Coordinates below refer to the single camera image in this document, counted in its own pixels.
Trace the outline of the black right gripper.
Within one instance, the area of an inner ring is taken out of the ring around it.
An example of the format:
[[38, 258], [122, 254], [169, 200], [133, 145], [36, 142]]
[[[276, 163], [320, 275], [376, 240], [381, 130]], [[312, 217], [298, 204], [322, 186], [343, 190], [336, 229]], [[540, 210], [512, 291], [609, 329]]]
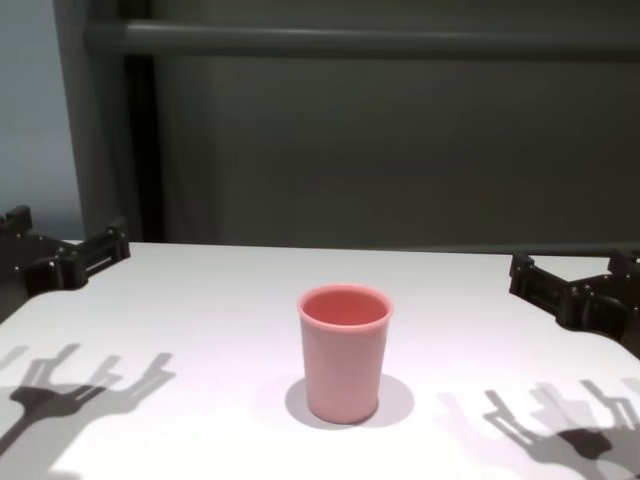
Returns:
[[568, 282], [512, 255], [509, 293], [549, 314], [569, 331], [605, 337], [639, 357], [639, 253], [612, 250], [609, 274]]

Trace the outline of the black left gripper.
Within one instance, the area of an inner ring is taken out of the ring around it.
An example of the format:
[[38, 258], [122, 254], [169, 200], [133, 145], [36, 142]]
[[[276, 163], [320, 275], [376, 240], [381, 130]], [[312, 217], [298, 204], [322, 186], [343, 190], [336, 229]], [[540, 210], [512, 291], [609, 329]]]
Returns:
[[1, 217], [1, 298], [31, 299], [40, 294], [76, 290], [93, 275], [130, 257], [126, 221], [78, 244], [28, 234], [31, 209], [19, 205]]

